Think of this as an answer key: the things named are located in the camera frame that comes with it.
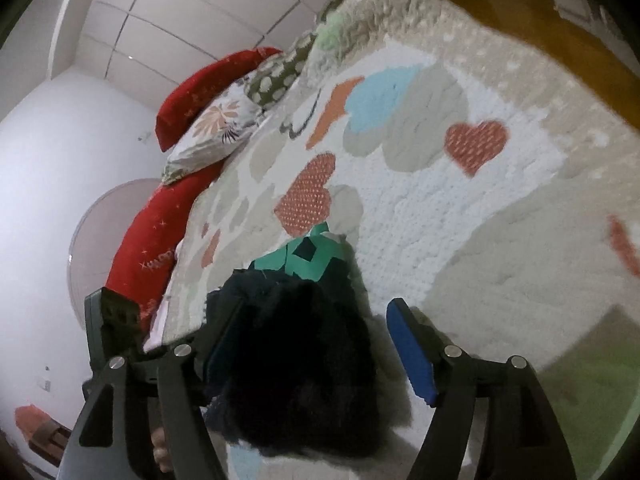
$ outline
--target green polka dot pillow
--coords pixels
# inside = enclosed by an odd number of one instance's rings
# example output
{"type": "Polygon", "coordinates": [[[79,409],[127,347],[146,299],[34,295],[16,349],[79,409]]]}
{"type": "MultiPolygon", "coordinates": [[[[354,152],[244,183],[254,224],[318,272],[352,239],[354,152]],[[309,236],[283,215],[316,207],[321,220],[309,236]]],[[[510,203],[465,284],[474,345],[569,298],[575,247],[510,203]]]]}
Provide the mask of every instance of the green polka dot pillow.
{"type": "Polygon", "coordinates": [[[273,107],[302,72],[315,40],[310,30],[286,52],[264,60],[244,86],[245,95],[265,110],[273,107]]]}

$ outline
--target round headboard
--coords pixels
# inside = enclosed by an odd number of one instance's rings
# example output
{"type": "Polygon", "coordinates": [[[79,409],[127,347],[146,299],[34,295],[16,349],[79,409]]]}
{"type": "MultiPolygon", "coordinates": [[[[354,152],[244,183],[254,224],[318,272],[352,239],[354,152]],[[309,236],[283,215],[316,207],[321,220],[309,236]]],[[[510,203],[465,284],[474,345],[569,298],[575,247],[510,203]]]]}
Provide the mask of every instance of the round headboard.
{"type": "Polygon", "coordinates": [[[84,326],[84,298],[107,281],[127,229],[160,180],[141,178],[102,195],[82,217],[69,247],[67,281],[78,323],[84,326]]]}

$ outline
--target white floral pillow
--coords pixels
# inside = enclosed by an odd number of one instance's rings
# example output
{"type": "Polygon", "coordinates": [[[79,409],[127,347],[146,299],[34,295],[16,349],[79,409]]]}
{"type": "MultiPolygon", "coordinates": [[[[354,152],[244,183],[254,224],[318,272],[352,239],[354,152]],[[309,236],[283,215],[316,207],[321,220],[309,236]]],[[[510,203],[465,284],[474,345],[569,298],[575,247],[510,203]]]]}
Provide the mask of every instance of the white floral pillow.
{"type": "Polygon", "coordinates": [[[229,156],[257,129],[263,111],[244,95],[244,84],[253,74],[231,83],[193,121],[167,158],[163,184],[171,184],[229,156]]]}

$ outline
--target black garment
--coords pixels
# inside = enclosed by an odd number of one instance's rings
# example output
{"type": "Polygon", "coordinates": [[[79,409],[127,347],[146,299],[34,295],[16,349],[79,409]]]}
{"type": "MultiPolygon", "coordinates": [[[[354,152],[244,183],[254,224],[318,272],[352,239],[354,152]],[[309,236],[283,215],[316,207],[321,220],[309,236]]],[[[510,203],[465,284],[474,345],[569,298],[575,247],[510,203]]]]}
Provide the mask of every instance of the black garment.
{"type": "Polygon", "coordinates": [[[335,301],[343,285],[327,294],[310,280],[249,269],[208,295],[209,322],[220,302],[242,304],[241,320],[207,365],[218,395],[206,414],[212,430],[265,455],[375,452],[380,418],[369,333],[353,303],[335,301]]]}

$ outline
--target blue gripper pad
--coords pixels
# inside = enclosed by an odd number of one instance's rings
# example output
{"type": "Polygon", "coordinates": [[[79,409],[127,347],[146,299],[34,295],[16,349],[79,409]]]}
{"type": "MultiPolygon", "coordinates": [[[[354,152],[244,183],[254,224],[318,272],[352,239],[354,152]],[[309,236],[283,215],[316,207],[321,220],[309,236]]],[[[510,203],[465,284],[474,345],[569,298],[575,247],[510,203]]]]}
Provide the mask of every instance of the blue gripper pad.
{"type": "Polygon", "coordinates": [[[422,326],[406,306],[404,300],[392,300],[386,306],[386,327],[396,346],[411,386],[418,397],[433,405],[438,397],[433,376],[433,364],[418,343],[414,331],[422,326]]]}

